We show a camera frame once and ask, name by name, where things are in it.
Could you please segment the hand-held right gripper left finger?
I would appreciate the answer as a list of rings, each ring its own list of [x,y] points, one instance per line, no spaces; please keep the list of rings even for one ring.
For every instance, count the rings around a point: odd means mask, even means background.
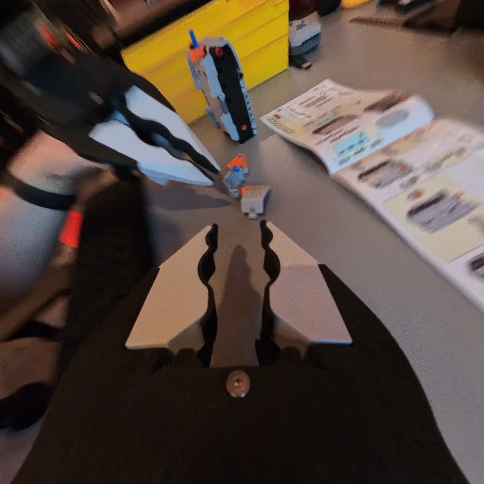
[[[125,341],[128,350],[191,349],[210,366],[217,334],[214,290],[218,226],[204,227],[161,263],[144,304]]]

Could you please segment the grey electronic module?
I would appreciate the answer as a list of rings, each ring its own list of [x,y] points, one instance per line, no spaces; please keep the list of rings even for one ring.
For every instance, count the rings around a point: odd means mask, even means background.
[[[290,57],[305,55],[319,46],[321,23],[304,17],[289,21],[288,53]]]

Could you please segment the yellow plastic bin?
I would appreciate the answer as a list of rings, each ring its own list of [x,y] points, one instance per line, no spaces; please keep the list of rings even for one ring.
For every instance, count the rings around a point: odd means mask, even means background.
[[[205,96],[188,65],[189,30],[223,37],[255,88],[288,68],[289,1],[211,1],[123,50],[127,67],[151,82],[188,123],[205,116]]]

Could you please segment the grey desk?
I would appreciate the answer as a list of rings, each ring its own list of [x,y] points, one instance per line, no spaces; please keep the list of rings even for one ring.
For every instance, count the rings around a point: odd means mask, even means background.
[[[122,347],[158,269],[84,341],[13,483],[483,483],[483,326],[410,283],[409,252],[316,169],[281,168],[302,208],[276,220],[320,269],[353,337],[259,365],[260,295],[234,246],[213,368],[191,350]]]

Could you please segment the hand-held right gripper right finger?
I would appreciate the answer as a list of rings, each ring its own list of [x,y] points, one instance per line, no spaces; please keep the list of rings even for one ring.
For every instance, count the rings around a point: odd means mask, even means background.
[[[270,221],[260,222],[264,250],[259,365],[274,365],[286,348],[302,357],[310,347],[351,345],[343,320],[321,268],[309,253]]]

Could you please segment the grey curved panel orange connector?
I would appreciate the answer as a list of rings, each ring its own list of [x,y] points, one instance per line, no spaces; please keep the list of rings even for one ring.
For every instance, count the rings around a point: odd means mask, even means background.
[[[248,185],[240,190],[240,209],[250,220],[256,220],[265,213],[271,191],[269,185]]]
[[[222,181],[227,193],[234,199],[241,197],[241,190],[245,186],[245,179],[249,173],[250,169],[244,154],[236,155],[227,164],[227,172]]]

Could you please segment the open instruction booklet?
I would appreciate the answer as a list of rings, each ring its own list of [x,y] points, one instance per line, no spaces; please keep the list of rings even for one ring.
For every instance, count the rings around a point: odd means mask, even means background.
[[[419,95],[330,79],[260,120],[483,310],[483,130],[435,119]]]

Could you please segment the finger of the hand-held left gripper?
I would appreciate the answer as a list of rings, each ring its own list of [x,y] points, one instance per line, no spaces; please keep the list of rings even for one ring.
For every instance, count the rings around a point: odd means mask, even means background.
[[[142,140],[155,142],[162,138],[175,152],[188,156],[197,168],[220,173],[220,166],[178,113],[136,86],[124,93],[124,118]]]
[[[214,181],[193,162],[174,157],[165,148],[142,141],[130,127],[117,120],[97,124],[88,136],[135,160],[138,170],[160,185],[169,181],[212,186]]]

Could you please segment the black grey building block assembly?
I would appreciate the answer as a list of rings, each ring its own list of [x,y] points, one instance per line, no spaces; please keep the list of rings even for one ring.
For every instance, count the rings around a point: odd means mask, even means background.
[[[189,30],[187,62],[196,89],[207,102],[214,126],[243,144],[257,135],[257,122],[243,68],[231,42],[223,37],[197,39]]]

